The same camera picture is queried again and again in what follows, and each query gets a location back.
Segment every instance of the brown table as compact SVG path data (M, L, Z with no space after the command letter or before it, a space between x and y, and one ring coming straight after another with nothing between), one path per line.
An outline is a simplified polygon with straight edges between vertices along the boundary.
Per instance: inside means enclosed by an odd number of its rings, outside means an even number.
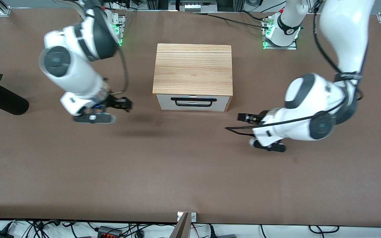
M244 14L221 14L256 23ZM251 148L237 113L283 105L289 83L307 72L330 80L312 15L298 50L263 50L259 29L185 12L137 12L123 50L131 113L114 125L71 121L64 93L38 68L45 33L79 21L71 9L13 9L0 19L1 85L29 111L0 110L0 218L176 220L381 226L381 24L370 21L369 53L355 116L321 141L285 140L287 152ZM331 47L321 38L330 54ZM152 96L157 43L231 45L234 97L227 113L160 111ZM92 63L114 90L118 56Z

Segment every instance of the black vase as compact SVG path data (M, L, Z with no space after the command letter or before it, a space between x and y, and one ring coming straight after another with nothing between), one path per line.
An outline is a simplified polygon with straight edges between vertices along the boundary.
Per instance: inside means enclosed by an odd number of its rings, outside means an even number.
M14 115L21 115L29 108L29 102L0 86L0 109Z

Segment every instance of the red cable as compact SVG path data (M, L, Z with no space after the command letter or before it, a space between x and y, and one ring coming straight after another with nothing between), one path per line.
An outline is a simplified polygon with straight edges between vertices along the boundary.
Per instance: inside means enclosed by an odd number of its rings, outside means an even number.
M192 223L192 226L193 226L193 228L195 229L196 236L198 236L198 238L199 238L198 230L196 230L196 227L195 227L195 225L194 225L193 223Z

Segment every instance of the wooden box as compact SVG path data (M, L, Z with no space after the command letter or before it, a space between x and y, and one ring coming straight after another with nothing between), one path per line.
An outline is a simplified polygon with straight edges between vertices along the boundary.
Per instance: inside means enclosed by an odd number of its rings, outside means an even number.
M158 44L152 93L162 110L227 111L232 47Z

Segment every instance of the black drawer handle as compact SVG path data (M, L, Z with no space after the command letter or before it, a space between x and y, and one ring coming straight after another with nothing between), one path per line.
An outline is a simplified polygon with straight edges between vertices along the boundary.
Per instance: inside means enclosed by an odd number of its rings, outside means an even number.
M171 98L171 100L174 101L177 106L181 107L211 107L213 101L217 101L216 98ZM209 101L210 104L182 104L177 103L177 101Z

